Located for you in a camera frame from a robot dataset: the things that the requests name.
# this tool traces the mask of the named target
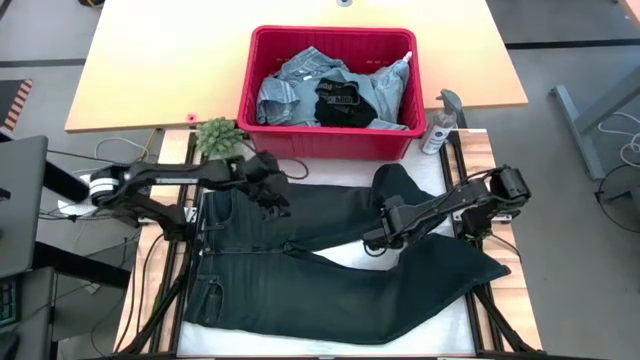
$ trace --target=dark jeans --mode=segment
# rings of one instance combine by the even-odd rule
[[[380,226],[385,199],[433,197],[400,165],[376,172],[371,188],[292,184],[291,216],[265,211],[239,191],[205,196],[205,244],[185,319],[354,344],[383,344],[436,315],[472,287],[509,269],[463,240],[428,234],[424,224],[388,271],[336,264],[318,251]]]

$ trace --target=denim fabric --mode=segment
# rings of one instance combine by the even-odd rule
[[[186,321],[208,327],[383,344],[436,315],[473,286],[509,270],[463,240],[423,224],[388,271],[347,268],[313,251],[380,226],[385,199],[433,198],[400,165],[382,166],[372,187],[292,184],[291,217],[268,219],[239,191],[205,197],[203,255]]]
[[[282,126],[320,126],[315,118],[320,79],[358,83],[358,92],[378,113],[368,126],[372,129],[407,130],[397,124],[409,66],[398,60],[372,75],[349,72],[341,60],[332,59],[309,47],[282,65],[280,71],[265,78],[258,92],[257,119],[260,124]]]

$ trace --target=pink sticker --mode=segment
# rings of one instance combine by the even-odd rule
[[[194,122],[198,121],[198,115],[196,115],[195,113],[188,113],[187,117],[185,118],[185,120],[188,123],[194,123]]]

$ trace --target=keyboard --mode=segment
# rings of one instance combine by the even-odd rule
[[[16,279],[0,279],[0,328],[17,323],[18,311]]]

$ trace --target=green plant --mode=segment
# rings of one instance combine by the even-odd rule
[[[211,119],[198,125],[197,147],[205,155],[229,156],[233,146],[242,140],[242,130],[235,128],[235,122],[224,117]]]

